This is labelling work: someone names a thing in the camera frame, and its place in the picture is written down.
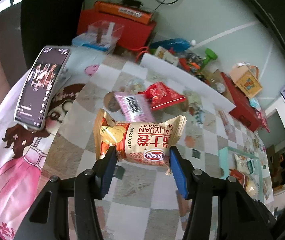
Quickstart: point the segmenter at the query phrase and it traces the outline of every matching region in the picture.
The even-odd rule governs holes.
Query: cartoon girl illustration
[[[4,148],[12,147],[13,157],[0,168],[0,237],[3,240],[13,239],[33,203],[50,145],[83,86],[70,85],[54,96],[42,131],[28,131],[19,124],[6,130]]]

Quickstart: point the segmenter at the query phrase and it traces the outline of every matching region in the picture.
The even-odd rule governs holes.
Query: orange box
[[[95,11],[102,13],[109,13],[116,16],[121,16],[139,23],[148,25],[154,18],[153,11],[141,10],[138,8],[131,8],[121,4],[115,4],[105,1],[95,2]]]

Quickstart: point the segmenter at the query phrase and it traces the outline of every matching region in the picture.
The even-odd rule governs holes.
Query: clear plastic box
[[[112,53],[123,30],[124,25],[98,21],[88,25],[88,31],[74,38],[72,45],[101,50],[107,54]]]
[[[234,154],[238,156],[245,157],[246,159],[252,159],[254,162],[255,170],[253,173],[248,175],[249,179],[252,179],[257,185],[257,194],[252,196],[252,198],[256,200],[260,200],[264,203],[264,193],[263,193],[263,178],[262,178],[262,170],[260,159],[257,155],[252,155],[233,147],[227,146],[218,151],[219,155],[219,166],[223,170],[223,175],[220,177],[221,179],[226,179],[229,176],[229,169],[236,169],[236,160]]]

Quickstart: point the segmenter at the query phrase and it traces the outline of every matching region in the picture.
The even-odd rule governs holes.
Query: pink snack package
[[[121,110],[129,122],[156,122],[144,95],[115,92]]]

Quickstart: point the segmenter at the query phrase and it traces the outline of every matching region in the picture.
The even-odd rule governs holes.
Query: red storage box
[[[231,116],[239,120],[250,131],[254,132],[260,125],[260,119],[256,111],[250,106],[248,98],[245,94],[235,86],[232,80],[221,72],[221,75],[229,89],[229,92],[234,100],[236,107],[229,112]]]

